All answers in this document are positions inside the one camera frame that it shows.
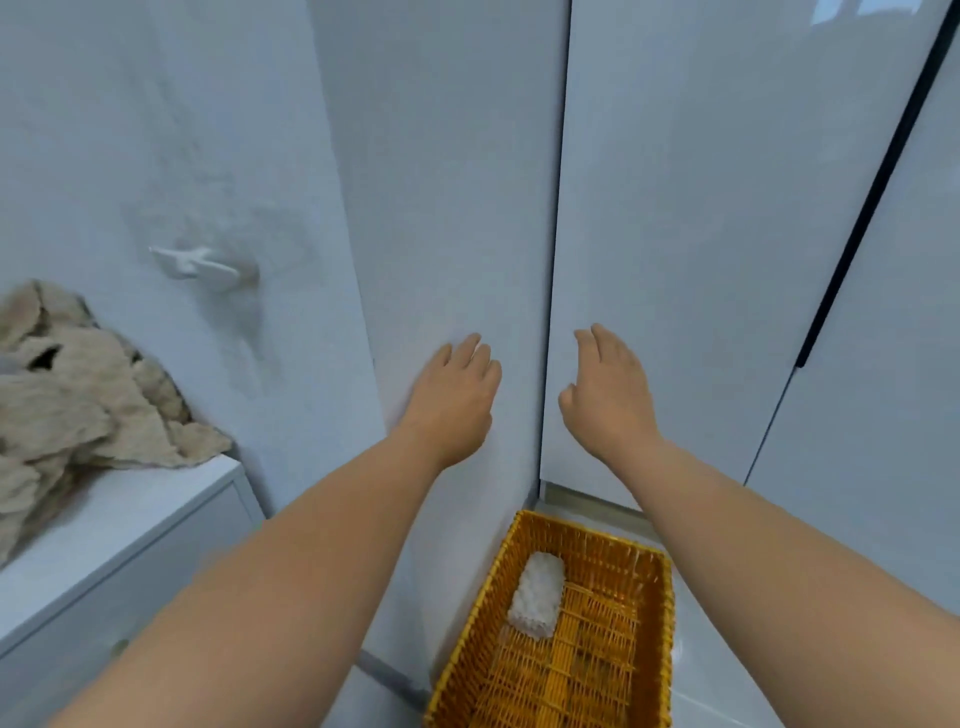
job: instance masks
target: right hand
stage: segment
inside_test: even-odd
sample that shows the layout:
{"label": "right hand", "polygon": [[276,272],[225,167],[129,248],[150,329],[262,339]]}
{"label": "right hand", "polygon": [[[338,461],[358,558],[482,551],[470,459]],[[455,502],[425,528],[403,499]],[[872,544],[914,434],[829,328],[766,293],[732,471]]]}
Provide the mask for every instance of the right hand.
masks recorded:
{"label": "right hand", "polygon": [[647,375],[636,354],[612,331],[578,329],[577,383],[560,393],[560,411],[584,449],[616,470],[631,450],[662,441]]}

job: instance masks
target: hand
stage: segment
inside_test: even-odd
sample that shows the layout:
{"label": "hand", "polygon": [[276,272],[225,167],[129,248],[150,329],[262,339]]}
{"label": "hand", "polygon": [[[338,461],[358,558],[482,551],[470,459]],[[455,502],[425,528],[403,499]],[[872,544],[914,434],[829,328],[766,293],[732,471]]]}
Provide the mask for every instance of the hand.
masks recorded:
{"label": "hand", "polygon": [[466,460],[483,445],[503,372],[490,347],[473,333],[454,351],[444,344],[414,384],[397,431],[413,433],[439,470]]}
{"label": "hand", "polygon": [[661,441],[647,375],[636,354],[612,331],[578,329],[577,383],[560,393],[564,424],[578,443],[611,470],[625,453]]}

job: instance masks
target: white wall hook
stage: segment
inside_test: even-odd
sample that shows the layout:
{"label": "white wall hook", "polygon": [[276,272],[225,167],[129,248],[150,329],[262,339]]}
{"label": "white wall hook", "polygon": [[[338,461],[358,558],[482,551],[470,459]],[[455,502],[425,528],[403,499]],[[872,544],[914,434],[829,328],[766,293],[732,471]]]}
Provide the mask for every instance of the white wall hook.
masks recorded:
{"label": "white wall hook", "polygon": [[255,261],[207,246],[188,250],[151,248],[150,253],[168,278],[197,279],[204,287],[218,293],[239,288],[257,279]]}

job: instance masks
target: forearm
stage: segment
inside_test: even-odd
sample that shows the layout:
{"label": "forearm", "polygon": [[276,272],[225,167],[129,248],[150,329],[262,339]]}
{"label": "forearm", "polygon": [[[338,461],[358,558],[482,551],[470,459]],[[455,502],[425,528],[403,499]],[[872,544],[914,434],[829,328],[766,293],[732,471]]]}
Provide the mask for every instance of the forearm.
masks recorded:
{"label": "forearm", "polygon": [[960,714],[953,616],[673,445],[614,471],[789,728]]}
{"label": "forearm", "polygon": [[399,431],[331,473],[184,590],[57,725],[317,725],[438,472]]}

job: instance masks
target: yellow wicker basket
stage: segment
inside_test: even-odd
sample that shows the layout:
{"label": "yellow wicker basket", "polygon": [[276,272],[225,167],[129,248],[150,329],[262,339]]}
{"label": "yellow wicker basket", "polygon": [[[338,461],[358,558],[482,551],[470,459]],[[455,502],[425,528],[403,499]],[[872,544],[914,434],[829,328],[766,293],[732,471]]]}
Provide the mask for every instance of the yellow wicker basket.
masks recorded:
{"label": "yellow wicker basket", "polygon": [[[564,560],[557,630],[506,624],[527,559]],[[480,589],[427,708],[430,728],[670,725],[674,603],[661,551],[521,511]]]}

